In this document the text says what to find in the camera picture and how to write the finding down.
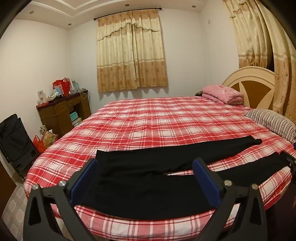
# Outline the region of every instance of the box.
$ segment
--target box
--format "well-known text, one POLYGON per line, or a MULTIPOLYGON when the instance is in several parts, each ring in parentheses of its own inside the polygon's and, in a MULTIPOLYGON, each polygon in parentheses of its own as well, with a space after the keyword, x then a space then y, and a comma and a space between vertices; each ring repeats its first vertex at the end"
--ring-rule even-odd
POLYGON ((72 114, 70 114, 70 117, 71 117, 71 121, 76 120, 76 119, 78 118, 78 114, 77 114, 77 112, 75 111, 75 112, 73 112, 72 114))

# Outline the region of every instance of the ceiling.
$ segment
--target ceiling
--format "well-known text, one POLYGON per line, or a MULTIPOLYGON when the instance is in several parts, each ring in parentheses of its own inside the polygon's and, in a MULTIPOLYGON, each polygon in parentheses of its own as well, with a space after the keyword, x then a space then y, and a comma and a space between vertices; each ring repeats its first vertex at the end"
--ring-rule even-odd
POLYGON ((99 16, 139 8, 162 7, 201 12, 206 1, 207 0, 34 0, 31 1, 16 18, 48 23, 68 30, 99 16))

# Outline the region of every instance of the black clamp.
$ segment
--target black clamp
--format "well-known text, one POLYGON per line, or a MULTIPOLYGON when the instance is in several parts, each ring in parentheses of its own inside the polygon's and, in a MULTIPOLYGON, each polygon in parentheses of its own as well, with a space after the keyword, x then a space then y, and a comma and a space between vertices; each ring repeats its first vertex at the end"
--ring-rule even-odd
POLYGON ((296 185, 296 158, 287 153, 286 151, 282 151, 280 153, 281 160, 287 164, 287 166, 291 169, 292 174, 292 182, 296 185))
POLYGON ((235 186, 209 170, 200 158, 194 160, 192 169, 209 204, 216 207, 194 241, 267 241, 266 214, 257 184, 235 186), (240 203, 239 210, 231 229, 225 233, 224 227, 235 203, 240 203))
POLYGON ((56 186, 42 188, 32 186, 24 218, 24 241, 68 241, 63 235, 54 217, 51 204, 56 204, 62 219, 74 240, 96 241, 84 225, 75 205, 79 205, 91 185, 92 177, 100 175, 103 161, 89 161, 71 178, 61 180, 56 186))

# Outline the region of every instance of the red plastic bag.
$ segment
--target red plastic bag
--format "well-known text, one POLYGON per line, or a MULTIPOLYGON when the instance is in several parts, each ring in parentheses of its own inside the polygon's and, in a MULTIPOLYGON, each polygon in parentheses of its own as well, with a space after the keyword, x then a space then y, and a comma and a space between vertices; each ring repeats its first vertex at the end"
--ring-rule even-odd
POLYGON ((37 151, 38 151, 40 154, 42 154, 42 153, 46 150, 46 148, 45 148, 43 142, 39 139, 38 136, 35 136, 35 137, 34 137, 33 145, 35 146, 35 148, 37 149, 37 151))

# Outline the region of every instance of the black pants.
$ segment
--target black pants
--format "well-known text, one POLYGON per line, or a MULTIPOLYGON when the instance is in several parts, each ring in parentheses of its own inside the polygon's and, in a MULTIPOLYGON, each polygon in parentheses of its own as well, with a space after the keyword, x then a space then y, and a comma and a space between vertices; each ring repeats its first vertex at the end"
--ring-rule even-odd
MULTIPOLYGON (((190 145, 132 151, 98 151, 103 174, 94 177, 82 205, 105 214, 140 220, 187 217, 213 209, 193 175, 165 175, 192 169, 196 157, 209 164, 261 144, 251 136, 190 145)), ((274 153, 252 163, 218 172, 235 185, 261 184, 284 167, 274 153)))

